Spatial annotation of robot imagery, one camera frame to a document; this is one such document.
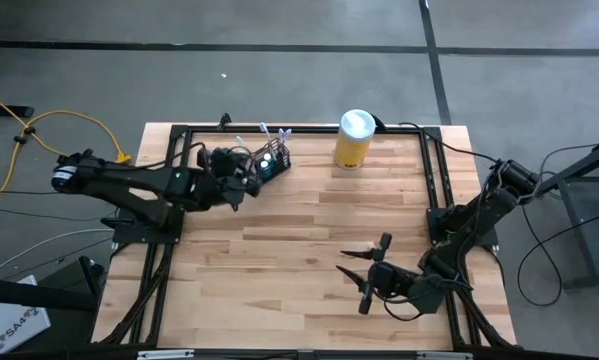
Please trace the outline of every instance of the black tape line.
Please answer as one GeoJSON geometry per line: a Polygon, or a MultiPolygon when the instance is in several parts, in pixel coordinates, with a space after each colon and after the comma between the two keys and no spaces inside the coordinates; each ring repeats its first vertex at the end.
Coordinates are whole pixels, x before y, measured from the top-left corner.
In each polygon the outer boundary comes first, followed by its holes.
{"type": "Polygon", "coordinates": [[[432,73],[432,85],[437,99],[437,109],[439,110],[439,119],[441,125],[451,125],[450,108],[446,98],[446,89],[443,86],[443,77],[441,76],[441,65],[439,64],[439,55],[437,53],[437,42],[435,33],[432,29],[432,20],[430,19],[430,10],[426,0],[419,0],[419,9],[421,10],[421,21],[423,22],[423,32],[426,36],[426,45],[428,47],[428,60],[430,61],[430,72],[432,73]]]}
{"type": "Polygon", "coordinates": [[[438,47],[439,55],[599,57],[599,49],[438,47]]]}
{"type": "Polygon", "coordinates": [[[0,40],[0,48],[48,50],[120,50],[120,51],[216,51],[216,52],[297,52],[297,53],[364,53],[425,54],[425,46],[374,45],[253,45],[253,44],[167,44],[115,43],[78,41],[0,40]]]}

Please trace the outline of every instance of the yellow extension cord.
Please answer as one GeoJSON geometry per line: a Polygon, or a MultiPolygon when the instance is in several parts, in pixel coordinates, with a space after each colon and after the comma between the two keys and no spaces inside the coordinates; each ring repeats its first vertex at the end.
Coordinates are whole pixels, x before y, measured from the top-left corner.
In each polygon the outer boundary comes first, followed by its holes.
{"type": "MultiPolygon", "coordinates": [[[[97,125],[99,125],[103,130],[106,131],[106,133],[108,133],[108,135],[110,136],[110,139],[112,139],[112,142],[115,144],[115,148],[117,148],[117,160],[116,162],[119,164],[127,164],[130,162],[131,158],[130,155],[126,155],[123,151],[121,151],[121,147],[119,146],[119,142],[117,141],[117,138],[115,137],[115,135],[112,133],[112,131],[110,131],[110,129],[108,129],[108,127],[106,125],[104,125],[101,121],[92,118],[90,116],[84,115],[84,114],[80,114],[74,111],[67,111],[67,110],[55,110],[55,111],[49,111],[47,113],[41,114],[39,116],[35,116],[34,118],[32,118],[30,121],[28,121],[27,123],[24,122],[23,120],[21,120],[21,118],[19,118],[17,115],[15,115],[15,113],[13,113],[10,109],[8,109],[8,107],[6,105],[4,105],[1,101],[0,101],[0,106],[6,111],[8,112],[8,114],[10,114],[13,118],[17,119],[21,125],[23,126],[23,129],[21,130],[21,133],[19,134],[19,136],[24,137],[24,130],[27,129],[28,127],[30,127],[32,124],[34,124],[35,122],[37,122],[38,120],[41,120],[45,117],[48,117],[50,115],[73,115],[88,121],[91,121],[97,125]]],[[[39,145],[41,145],[44,149],[50,151],[51,153],[57,154],[57,155],[65,155],[64,153],[62,153],[61,151],[54,149],[48,145],[46,145],[46,143],[44,143],[41,138],[39,138],[39,136],[37,136],[37,134],[30,134],[30,136],[32,136],[38,143],[39,145]]],[[[16,143],[15,144],[15,148],[12,151],[12,156],[10,158],[10,167],[8,168],[8,174],[6,174],[6,179],[3,182],[3,185],[1,185],[1,189],[0,189],[0,196],[2,194],[2,192],[8,187],[8,184],[10,183],[10,179],[12,178],[12,173],[14,172],[15,169],[15,164],[17,163],[17,156],[19,155],[19,150],[21,150],[21,144],[20,143],[16,143]]]]}

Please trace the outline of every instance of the white lid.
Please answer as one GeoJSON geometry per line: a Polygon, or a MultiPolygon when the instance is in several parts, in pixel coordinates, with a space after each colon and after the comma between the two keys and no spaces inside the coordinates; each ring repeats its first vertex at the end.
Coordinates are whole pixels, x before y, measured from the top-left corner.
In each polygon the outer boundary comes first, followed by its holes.
{"type": "Polygon", "coordinates": [[[367,111],[354,109],[341,117],[339,126],[346,135],[355,139],[365,139],[375,133],[375,119],[367,111]]]}

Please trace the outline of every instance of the black wire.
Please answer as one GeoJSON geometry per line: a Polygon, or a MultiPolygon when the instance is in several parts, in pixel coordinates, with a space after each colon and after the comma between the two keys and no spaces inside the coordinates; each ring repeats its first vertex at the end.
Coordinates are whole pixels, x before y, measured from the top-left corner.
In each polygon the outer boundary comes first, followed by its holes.
{"type": "Polygon", "coordinates": [[[37,265],[35,265],[35,266],[32,266],[32,267],[29,267],[29,268],[27,268],[27,269],[21,270],[21,271],[19,271],[19,272],[15,273],[15,274],[12,274],[12,275],[10,275],[10,276],[6,276],[6,277],[4,277],[4,278],[1,278],[1,279],[0,279],[0,281],[8,280],[8,279],[11,279],[11,278],[13,278],[13,277],[15,277],[15,276],[18,276],[18,275],[21,275],[21,274],[23,274],[23,273],[26,273],[26,272],[28,272],[28,271],[32,271],[32,270],[38,269],[38,268],[40,268],[40,267],[42,267],[42,266],[44,266],[44,265],[50,264],[50,263],[52,263],[52,262],[55,262],[55,261],[59,261],[59,260],[61,260],[61,259],[63,259],[63,258],[66,258],[66,257],[68,257],[68,256],[70,256],[70,255],[76,254],[76,253],[78,253],[78,252],[80,252],[80,251],[83,251],[83,250],[89,249],[89,248],[91,248],[91,247],[97,246],[97,245],[99,245],[99,244],[102,244],[102,243],[104,243],[104,242],[106,242],[106,241],[110,241],[111,239],[112,239],[112,238],[106,238],[106,239],[103,239],[103,240],[97,241],[97,242],[95,242],[95,243],[92,243],[92,244],[90,244],[90,245],[84,246],[84,247],[82,247],[82,248],[79,248],[79,249],[77,249],[77,250],[73,250],[73,251],[71,251],[71,252],[69,252],[69,253],[66,253],[66,254],[63,254],[63,255],[57,256],[57,257],[56,257],[56,258],[54,258],[54,259],[50,259],[50,260],[48,260],[48,261],[42,262],[42,263],[40,263],[40,264],[37,264],[37,265]]]}
{"type": "Polygon", "coordinates": [[[23,216],[32,216],[32,217],[38,217],[38,218],[45,218],[45,219],[56,219],[56,220],[66,220],[66,221],[83,221],[83,222],[88,222],[88,221],[95,221],[95,220],[101,220],[105,217],[108,217],[112,214],[114,214],[116,212],[113,211],[109,214],[106,214],[104,216],[99,216],[96,218],[92,218],[92,219],[77,219],[77,218],[69,218],[69,217],[64,217],[64,216],[54,216],[54,215],[42,215],[42,214],[33,214],[33,213],[27,213],[27,212],[23,212],[23,211],[14,211],[14,210],[6,210],[6,209],[0,209],[0,212],[5,212],[5,213],[9,213],[9,214],[15,214],[15,215],[23,215],[23,216]]]}
{"type": "Polygon", "coordinates": [[[459,287],[464,288],[466,290],[473,290],[472,286],[468,285],[467,283],[465,283],[463,281],[443,279],[443,280],[441,280],[441,283],[442,284],[450,284],[450,285],[459,286],[459,287]]]}
{"type": "MultiPolygon", "coordinates": [[[[550,158],[552,155],[560,153],[562,151],[566,151],[566,150],[575,150],[575,149],[583,149],[583,148],[587,148],[587,147],[593,147],[593,146],[598,146],[599,143],[596,144],[586,144],[586,145],[577,145],[577,146],[567,146],[567,147],[563,147],[557,150],[554,150],[552,152],[550,152],[548,155],[546,155],[543,160],[541,161],[541,166],[539,167],[539,184],[537,186],[541,186],[541,183],[544,182],[543,179],[543,174],[548,174],[551,173],[552,171],[544,171],[544,167],[546,166],[546,162],[548,161],[548,158],[550,158]]],[[[553,194],[551,192],[548,192],[548,195],[552,198],[561,200],[561,196],[557,195],[557,194],[553,194]]]]}
{"type": "MultiPolygon", "coordinates": [[[[190,145],[190,146],[188,147],[188,150],[190,150],[190,149],[192,149],[192,148],[194,148],[194,147],[196,147],[196,146],[201,146],[201,147],[204,149],[204,156],[205,156],[205,154],[206,154],[206,144],[204,144],[204,143],[202,143],[202,142],[196,142],[196,143],[194,143],[194,144],[190,145]]],[[[172,159],[174,160],[174,159],[176,159],[176,158],[180,157],[181,155],[183,155],[183,150],[182,150],[182,151],[180,151],[180,152],[178,152],[178,153],[176,153],[176,154],[175,154],[175,155],[172,157],[172,159]]],[[[208,160],[208,159],[206,158],[206,164],[205,164],[204,170],[208,170],[208,169],[207,169],[207,167],[208,167],[208,161],[207,161],[207,160],[208,160]]],[[[128,167],[128,168],[121,168],[121,169],[108,169],[108,168],[106,168],[106,167],[100,168],[100,167],[95,167],[95,166],[80,166],[80,167],[83,167],[83,168],[91,168],[91,169],[100,169],[100,170],[106,170],[106,171],[136,171],[136,170],[144,170],[144,169],[149,169],[149,168],[152,168],[152,167],[155,167],[155,166],[159,166],[159,165],[165,165],[165,164],[166,164],[166,160],[164,159],[164,160],[158,161],[158,162],[156,162],[156,163],[148,164],[148,165],[132,166],[132,167],[128,167]]]]}
{"type": "Polygon", "coordinates": [[[551,241],[551,240],[553,240],[553,239],[557,238],[558,236],[560,236],[560,235],[563,235],[564,233],[566,233],[566,232],[568,232],[568,231],[570,231],[570,230],[576,229],[576,228],[578,228],[578,227],[580,227],[580,226],[582,226],[582,225],[585,225],[585,224],[591,223],[591,222],[593,222],[593,221],[596,221],[596,220],[599,220],[599,216],[595,216],[595,217],[593,217],[593,218],[590,218],[590,219],[588,219],[588,220],[586,220],[586,221],[584,221],[584,222],[580,222],[580,223],[578,223],[578,224],[576,224],[576,225],[573,225],[573,226],[571,226],[571,227],[569,227],[569,228],[567,228],[567,229],[561,230],[561,231],[559,231],[558,233],[556,233],[556,234],[552,235],[551,237],[547,238],[546,240],[539,241],[537,245],[533,246],[533,248],[532,248],[532,249],[530,249],[530,251],[528,251],[528,252],[526,253],[526,255],[523,257],[523,259],[521,259],[521,262],[519,263],[519,267],[517,268],[517,287],[519,288],[519,291],[521,292],[521,294],[523,295],[523,291],[521,290],[521,269],[523,268],[523,264],[526,262],[526,259],[528,259],[528,257],[530,256],[530,254],[532,254],[532,253],[533,253],[533,252],[534,252],[534,251],[535,251],[535,250],[536,250],[538,247],[542,247],[542,248],[543,248],[543,245],[544,245],[545,243],[547,243],[547,242],[549,242],[549,241],[551,241]]]}
{"type": "Polygon", "coordinates": [[[419,317],[421,317],[421,315],[423,315],[422,312],[419,312],[417,315],[415,315],[411,318],[402,318],[401,316],[390,311],[390,309],[388,308],[388,303],[386,301],[383,302],[383,308],[386,309],[386,312],[388,313],[388,315],[390,315],[390,317],[392,317],[393,319],[397,319],[399,321],[403,321],[403,322],[417,320],[419,317]]]}
{"type": "Polygon", "coordinates": [[[537,236],[537,233],[535,233],[535,230],[532,228],[532,224],[530,224],[530,219],[528,219],[528,213],[526,212],[526,206],[521,205],[521,210],[523,211],[523,217],[524,217],[524,219],[526,219],[526,224],[528,225],[528,229],[530,229],[530,233],[532,234],[532,237],[537,242],[537,245],[539,245],[541,247],[541,250],[543,250],[544,254],[546,254],[548,261],[550,261],[550,265],[552,265],[552,268],[555,270],[555,274],[557,275],[557,280],[559,282],[559,290],[557,290],[557,295],[555,295],[555,297],[552,300],[550,300],[546,303],[537,303],[537,302],[530,300],[526,296],[526,294],[523,292],[523,289],[521,288],[520,282],[517,282],[517,287],[519,288],[519,292],[521,293],[521,296],[523,296],[523,298],[526,299],[526,301],[529,302],[530,304],[535,305],[535,306],[544,306],[544,307],[550,306],[550,305],[556,303],[557,301],[559,301],[559,298],[561,297],[561,293],[563,291],[563,279],[561,278],[561,273],[559,272],[559,268],[557,268],[557,264],[555,264],[554,260],[552,259],[552,256],[550,256],[550,253],[548,253],[548,250],[546,249],[545,246],[543,246],[543,244],[541,243],[541,240],[539,240],[539,237],[537,236]]]}
{"type": "Polygon", "coordinates": [[[501,264],[501,260],[499,260],[499,257],[497,256],[497,254],[492,250],[492,248],[488,245],[483,245],[482,246],[488,253],[490,253],[490,255],[492,255],[492,257],[495,259],[495,261],[497,262],[497,266],[499,267],[499,273],[501,273],[501,282],[503,282],[503,286],[506,287],[506,276],[503,272],[503,265],[501,264]]]}
{"type": "Polygon", "coordinates": [[[409,298],[404,298],[404,299],[400,299],[400,300],[392,300],[391,298],[387,298],[385,296],[382,296],[381,294],[379,294],[379,292],[377,291],[377,289],[375,289],[374,287],[372,287],[372,293],[379,298],[379,300],[387,302],[389,304],[410,304],[413,301],[417,300],[417,299],[421,299],[433,292],[435,292],[437,289],[436,288],[430,288],[424,292],[422,292],[421,294],[415,295],[413,297],[409,297],[409,298]]]}
{"type": "Polygon", "coordinates": [[[472,151],[468,151],[468,150],[460,150],[460,149],[457,149],[455,147],[452,147],[452,146],[446,144],[445,142],[441,141],[441,139],[438,139],[435,136],[430,135],[430,133],[428,133],[424,128],[422,128],[421,126],[419,126],[417,124],[414,124],[414,123],[411,123],[411,122],[407,122],[407,121],[403,121],[403,122],[400,122],[398,125],[411,125],[411,126],[414,126],[415,128],[421,130],[424,134],[426,134],[428,137],[430,137],[434,141],[440,143],[441,145],[447,147],[448,149],[450,149],[452,151],[456,151],[456,152],[460,152],[460,153],[463,153],[463,154],[469,154],[469,155],[477,156],[477,157],[480,157],[480,158],[484,158],[484,159],[492,161],[493,163],[497,162],[497,160],[495,160],[494,158],[491,158],[488,155],[484,155],[484,154],[480,154],[480,153],[476,153],[476,152],[472,152],[472,151]]]}

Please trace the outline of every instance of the black cable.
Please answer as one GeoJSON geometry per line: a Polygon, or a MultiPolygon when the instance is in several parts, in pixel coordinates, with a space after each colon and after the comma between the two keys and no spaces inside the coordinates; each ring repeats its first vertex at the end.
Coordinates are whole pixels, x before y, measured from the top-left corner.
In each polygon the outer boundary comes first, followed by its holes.
{"type": "Polygon", "coordinates": [[[497,266],[499,267],[499,273],[501,273],[501,282],[503,282],[503,287],[506,287],[506,276],[503,272],[503,265],[501,264],[501,260],[499,260],[497,253],[495,253],[494,250],[492,250],[492,248],[488,245],[483,245],[482,248],[484,248],[484,250],[490,253],[490,255],[492,255],[492,257],[497,262],[497,266]]]}
{"type": "Polygon", "coordinates": [[[539,245],[541,247],[541,250],[543,250],[544,254],[546,254],[546,257],[548,258],[550,265],[552,265],[552,268],[555,270],[555,274],[557,275],[557,280],[559,282],[559,290],[557,291],[557,295],[555,295],[555,297],[552,300],[550,300],[546,303],[537,303],[537,302],[530,300],[526,296],[526,294],[523,292],[523,289],[521,288],[520,282],[517,282],[517,287],[519,288],[519,292],[521,293],[521,296],[523,296],[523,298],[530,304],[535,305],[535,306],[544,306],[544,307],[550,306],[550,305],[556,303],[557,301],[559,301],[559,298],[561,298],[561,294],[563,291],[563,279],[561,278],[561,273],[559,272],[559,268],[557,268],[557,264],[555,264],[554,260],[552,259],[552,256],[550,256],[550,253],[548,253],[548,250],[546,249],[545,246],[543,246],[543,244],[541,243],[541,240],[539,240],[539,237],[537,236],[537,233],[535,233],[535,230],[532,228],[532,224],[530,224],[530,219],[528,219],[528,213],[526,212],[526,206],[521,205],[521,210],[523,211],[523,217],[524,217],[524,219],[526,219],[526,224],[528,225],[528,229],[530,229],[530,233],[532,234],[532,237],[537,242],[537,245],[539,245]]]}
{"type": "Polygon", "coordinates": [[[427,296],[427,295],[429,295],[429,294],[431,294],[431,293],[433,293],[434,291],[437,290],[436,288],[430,288],[430,289],[422,292],[421,294],[417,294],[417,295],[415,295],[413,297],[403,298],[403,299],[400,299],[400,300],[393,300],[392,298],[387,298],[387,297],[379,294],[379,292],[377,291],[377,289],[375,289],[372,285],[370,285],[370,286],[372,288],[372,293],[376,297],[378,297],[379,300],[381,300],[383,302],[387,302],[389,304],[410,304],[413,301],[415,301],[417,299],[421,299],[421,298],[423,298],[423,297],[425,297],[425,296],[427,296]]]}
{"type": "MultiPolygon", "coordinates": [[[[595,144],[586,144],[586,145],[576,145],[576,146],[567,146],[567,147],[563,147],[557,150],[554,150],[552,152],[550,152],[548,155],[546,155],[546,157],[543,158],[543,160],[541,161],[541,166],[539,167],[539,184],[537,186],[541,186],[541,183],[544,182],[543,180],[543,174],[546,173],[550,173],[551,171],[544,171],[544,167],[546,166],[546,162],[548,161],[548,158],[550,158],[552,155],[560,153],[562,151],[566,151],[566,150],[575,150],[575,149],[583,149],[583,148],[587,148],[587,147],[593,147],[593,146],[598,146],[599,143],[595,143],[595,144]]],[[[553,194],[551,192],[548,192],[548,195],[551,196],[552,198],[561,200],[561,196],[557,195],[557,194],[553,194]]]]}
{"type": "Polygon", "coordinates": [[[466,274],[463,273],[461,259],[460,259],[461,253],[463,252],[463,249],[466,247],[468,240],[470,240],[472,237],[477,235],[477,226],[479,226],[479,216],[481,216],[481,203],[483,202],[483,199],[485,197],[486,187],[488,186],[488,184],[490,182],[490,178],[492,178],[492,176],[497,171],[501,171],[501,165],[499,167],[497,167],[495,165],[495,167],[490,171],[490,173],[484,180],[483,185],[481,185],[481,192],[479,193],[479,199],[477,200],[477,209],[475,211],[475,221],[473,224],[472,232],[470,233],[470,235],[468,235],[468,237],[461,244],[461,246],[459,246],[459,248],[457,249],[457,253],[455,254],[455,263],[457,265],[457,273],[459,274],[459,276],[461,277],[461,279],[463,280],[464,283],[468,283],[468,281],[467,281],[466,274]]]}
{"type": "MultiPolygon", "coordinates": [[[[190,149],[192,149],[192,148],[194,148],[196,146],[201,146],[204,149],[204,154],[206,154],[206,144],[204,144],[203,142],[196,142],[194,144],[191,144],[188,147],[188,150],[190,150],[190,149]]],[[[183,150],[180,151],[180,152],[178,152],[178,153],[176,153],[172,157],[172,159],[174,160],[174,159],[180,157],[181,155],[183,155],[183,150]]],[[[207,167],[208,167],[208,161],[207,160],[208,159],[206,158],[206,164],[205,164],[204,170],[208,170],[207,169],[207,167]]],[[[149,169],[149,168],[152,168],[152,167],[155,167],[155,166],[165,165],[165,164],[166,164],[166,160],[164,159],[164,160],[158,161],[156,163],[152,163],[152,164],[148,164],[148,165],[141,165],[141,166],[133,166],[133,167],[129,167],[129,168],[126,168],[126,169],[123,169],[123,168],[122,169],[108,169],[108,168],[105,168],[105,167],[104,168],[99,168],[99,167],[94,167],[94,166],[88,166],[87,168],[101,169],[101,170],[106,170],[106,171],[136,171],[136,170],[149,169]]]]}
{"type": "Polygon", "coordinates": [[[450,284],[450,285],[455,285],[458,286],[460,288],[466,289],[466,290],[473,290],[472,286],[468,285],[467,283],[463,282],[463,281],[457,281],[457,280],[450,280],[450,279],[443,279],[440,281],[442,284],[450,284]]]}
{"type": "Polygon", "coordinates": [[[547,242],[549,242],[549,241],[557,238],[558,236],[563,235],[564,233],[566,233],[566,232],[568,232],[570,230],[576,229],[576,228],[578,228],[578,227],[580,227],[582,225],[591,223],[591,222],[596,221],[596,220],[599,220],[599,216],[595,216],[595,217],[590,218],[590,219],[588,219],[588,220],[586,220],[584,222],[580,222],[580,223],[578,223],[576,225],[573,225],[573,226],[571,226],[571,227],[569,227],[567,229],[561,230],[558,233],[556,233],[556,234],[552,235],[551,237],[547,238],[546,240],[539,241],[539,243],[537,245],[533,246],[533,248],[530,249],[530,251],[528,251],[526,253],[526,255],[523,257],[523,259],[521,259],[521,262],[519,263],[519,267],[517,268],[517,287],[519,288],[519,291],[521,292],[521,269],[523,268],[523,264],[526,262],[526,259],[528,259],[528,257],[530,256],[530,254],[532,254],[538,247],[543,247],[543,245],[545,243],[547,243],[547,242]]]}
{"type": "Polygon", "coordinates": [[[383,302],[383,308],[386,309],[386,312],[388,313],[388,315],[390,315],[390,317],[392,317],[393,319],[399,320],[399,321],[403,321],[403,322],[417,320],[419,317],[421,317],[421,315],[423,315],[422,312],[419,312],[417,315],[415,315],[411,318],[402,318],[401,316],[390,311],[390,309],[388,308],[388,303],[386,301],[383,302]]]}
{"type": "Polygon", "coordinates": [[[422,128],[421,126],[419,126],[417,124],[404,121],[404,122],[400,122],[398,125],[411,125],[411,126],[414,126],[415,128],[417,128],[420,131],[422,131],[424,134],[426,134],[426,136],[430,137],[432,140],[440,143],[441,145],[447,147],[448,149],[450,149],[452,151],[456,151],[456,152],[460,152],[460,153],[463,153],[463,154],[468,154],[468,155],[473,155],[473,156],[477,156],[477,157],[480,157],[480,158],[484,158],[484,159],[492,161],[493,163],[497,162],[497,160],[495,160],[494,158],[491,158],[488,155],[484,155],[484,154],[480,154],[480,153],[476,153],[476,152],[472,152],[472,151],[468,151],[468,150],[460,150],[460,149],[457,149],[455,147],[452,147],[452,146],[446,144],[445,142],[441,141],[441,139],[438,139],[435,136],[430,135],[430,133],[428,133],[424,128],[422,128]]]}
{"type": "Polygon", "coordinates": [[[45,218],[45,219],[66,220],[66,221],[84,221],[84,222],[101,220],[101,219],[103,219],[105,217],[108,217],[108,216],[114,214],[115,211],[113,211],[113,212],[111,212],[109,214],[106,214],[104,216],[99,216],[99,217],[92,218],[92,219],[77,219],[77,218],[69,218],[69,217],[64,217],[64,216],[41,215],[41,214],[27,213],[27,212],[23,212],[23,211],[14,211],[14,210],[0,209],[0,212],[5,212],[5,213],[15,214],[15,215],[32,216],[32,217],[45,218]]]}
{"type": "Polygon", "coordinates": [[[103,240],[101,240],[101,241],[97,241],[97,242],[95,242],[95,243],[92,243],[92,244],[90,244],[90,245],[87,245],[87,246],[84,246],[84,247],[82,247],[82,248],[79,248],[79,249],[77,249],[77,250],[73,250],[73,251],[71,251],[71,252],[69,252],[69,253],[66,253],[66,254],[63,254],[63,255],[57,256],[57,257],[56,257],[56,258],[54,258],[54,259],[50,259],[50,260],[48,260],[48,261],[42,262],[41,264],[37,264],[37,265],[35,265],[35,266],[32,266],[32,267],[29,267],[29,268],[27,268],[27,269],[21,270],[21,271],[19,271],[19,272],[15,273],[15,274],[12,274],[12,275],[10,275],[10,276],[6,276],[6,277],[4,277],[4,278],[1,278],[1,279],[0,279],[0,281],[4,281],[4,280],[11,279],[11,278],[13,278],[13,277],[15,277],[15,276],[21,275],[21,274],[23,274],[23,273],[26,273],[26,272],[28,272],[28,271],[35,270],[35,269],[37,269],[37,268],[40,268],[40,267],[42,267],[42,266],[44,266],[44,265],[50,264],[51,262],[59,261],[59,260],[61,260],[61,259],[63,259],[63,258],[66,258],[66,257],[68,257],[68,256],[70,256],[70,255],[76,254],[76,253],[78,253],[78,252],[80,252],[80,251],[83,251],[83,250],[89,249],[89,248],[91,248],[91,247],[94,247],[94,246],[97,246],[97,245],[99,245],[99,244],[103,244],[104,242],[106,242],[106,241],[110,241],[111,239],[112,239],[112,238],[106,238],[106,239],[103,239],[103,240]]]}

